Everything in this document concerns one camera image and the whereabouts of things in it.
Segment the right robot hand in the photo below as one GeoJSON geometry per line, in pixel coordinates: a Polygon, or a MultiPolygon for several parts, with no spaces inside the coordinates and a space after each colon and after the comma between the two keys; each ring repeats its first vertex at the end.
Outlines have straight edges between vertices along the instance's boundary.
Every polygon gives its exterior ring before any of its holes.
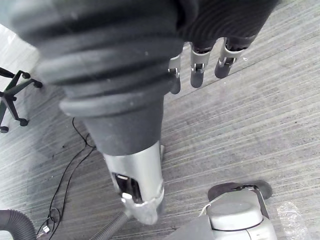
{"type": "Polygon", "coordinates": [[[164,97],[180,90],[179,55],[191,44],[191,77],[202,85],[216,40],[223,79],[257,37],[275,0],[19,0],[15,33],[37,48],[37,72],[61,86],[61,109],[83,121],[116,191],[141,223],[164,199],[160,138],[164,97]]]}

